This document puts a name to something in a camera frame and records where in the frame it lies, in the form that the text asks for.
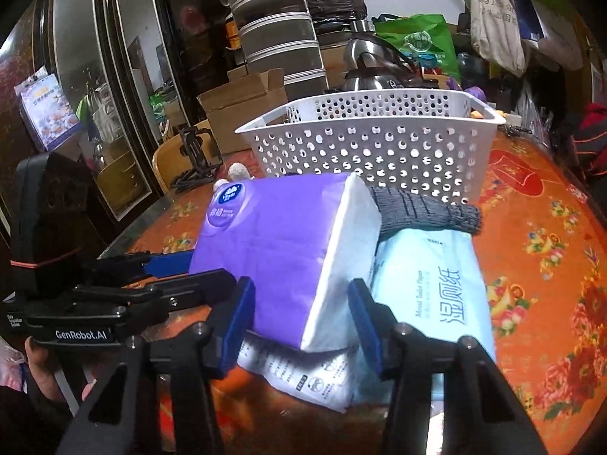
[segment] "round table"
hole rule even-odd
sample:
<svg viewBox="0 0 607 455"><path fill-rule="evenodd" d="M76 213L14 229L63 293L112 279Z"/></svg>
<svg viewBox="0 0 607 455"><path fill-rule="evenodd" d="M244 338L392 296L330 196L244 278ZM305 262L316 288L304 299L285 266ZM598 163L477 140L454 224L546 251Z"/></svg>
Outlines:
<svg viewBox="0 0 607 455"><path fill-rule="evenodd" d="M251 151L228 156L225 164L233 162L263 176ZM165 196L104 255L190 249L211 196L210 185ZM541 149L502 133L477 203L483 229L473 243L487 285L498 366L550 455L568 454L607 395L605 229L584 193ZM148 336L174 336L208 311L175 314ZM213 390L228 453L377 453L385 408L334 413L278 392L239 367ZM164 398L165 433L170 417Z"/></svg>

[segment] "perforated basket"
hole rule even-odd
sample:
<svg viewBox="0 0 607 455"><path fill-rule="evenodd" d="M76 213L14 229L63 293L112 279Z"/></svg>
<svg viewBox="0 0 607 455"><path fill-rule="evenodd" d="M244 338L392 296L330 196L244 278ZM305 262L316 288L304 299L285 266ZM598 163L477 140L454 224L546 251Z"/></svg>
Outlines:
<svg viewBox="0 0 607 455"><path fill-rule="evenodd" d="M476 110L483 119L471 119ZM497 125L466 92L391 89L327 94L278 107L236 130L266 176L354 172L369 185L443 202L476 201Z"/></svg>

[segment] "hanging bag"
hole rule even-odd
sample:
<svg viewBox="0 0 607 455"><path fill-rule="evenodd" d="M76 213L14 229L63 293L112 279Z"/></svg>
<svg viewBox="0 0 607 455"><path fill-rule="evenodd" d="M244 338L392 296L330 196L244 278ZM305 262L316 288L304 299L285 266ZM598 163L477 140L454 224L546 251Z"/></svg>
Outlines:
<svg viewBox="0 0 607 455"><path fill-rule="evenodd" d="M459 66L445 17L421 14L402 19L381 14L378 19L374 19L374 23L379 38L405 55L435 57L442 72L459 82Z"/></svg>
<svg viewBox="0 0 607 455"><path fill-rule="evenodd" d="M517 77L526 68L513 0L470 0L472 47Z"/></svg>
<svg viewBox="0 0 607 455"><path fill-rule="evenodd" d="M582 68L584 66L582 50L573 24L543 3L532 1L541 25L542 36L538 39L526 39L524 42L553 59L566 70Z"/></svg>

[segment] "blue logo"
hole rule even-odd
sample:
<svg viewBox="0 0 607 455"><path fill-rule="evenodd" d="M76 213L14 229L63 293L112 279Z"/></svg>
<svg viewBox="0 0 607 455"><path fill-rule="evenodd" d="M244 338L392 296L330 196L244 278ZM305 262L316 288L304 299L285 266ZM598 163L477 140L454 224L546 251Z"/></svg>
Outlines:
<svg viewBox="0 0 607 455"><path fill-rule="evenodd" d="M241 190L242 190L241 183L238 183L238 185L232 185L232 186L230 186L230 188L226 188L223 191L223 193L221 195L219 195L218 203L224 204L224 203L229 202L230 200L233 200L234 198L236 198L238 196L238 194L241 192Z"/></svg>

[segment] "screw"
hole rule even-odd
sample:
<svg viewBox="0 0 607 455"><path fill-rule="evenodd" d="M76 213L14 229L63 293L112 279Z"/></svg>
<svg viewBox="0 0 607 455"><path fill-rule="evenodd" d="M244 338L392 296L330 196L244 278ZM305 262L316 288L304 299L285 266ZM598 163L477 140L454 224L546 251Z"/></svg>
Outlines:
<svg viewBox="0 0 607 455"><path fill-rule="evenodd" d="M124 345L126 345L129 349L135 349L135 346L137 345L135 343L135 336L127 337L124 341Z"/></svg>
<svg viewBox="0 0 607 455"><path fill-rule="evenodd" d="M467 349L472 349L476 346L478 346L478 341L471 336L463 336L461 338L461 343L467 348Z"/></svg>
<svg viewBox="0 0 607 455"><path fill-rule="evenodd" d="M403 337L409 335L414 331L414 328L408 323L397 323L394 325L396 333L401 334Z"/></svg>
<svg viewBox="0 0 607 455"><path fill-rule="evenodd" d="M204 322L196 322L192 325L192 330L197 336L202 336L206 333L206 325Z"/></svg>

